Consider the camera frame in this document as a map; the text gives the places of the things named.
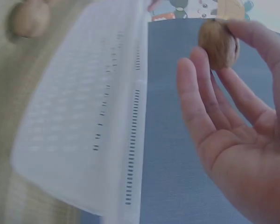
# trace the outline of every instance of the gray fabric surface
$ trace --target gray fabric surface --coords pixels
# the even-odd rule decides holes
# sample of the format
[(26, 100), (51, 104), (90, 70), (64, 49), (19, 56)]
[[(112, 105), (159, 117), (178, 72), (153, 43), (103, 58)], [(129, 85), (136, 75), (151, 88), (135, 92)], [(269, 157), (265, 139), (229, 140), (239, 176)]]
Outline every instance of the gray fabric surface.
[[(201, 23), (200, 19), (176, 19), (149, 24), (140, 224), (250, 223), (204, 173), (181, 118), (175, 87), (176, 65), (179, 58), (188, 57), (196, 46)], [(272, 77), (255, 50), (241, 43), (234, 69), (273, 107)], [(81, 223), (96, 224), (98, 217), (82, 213)]]

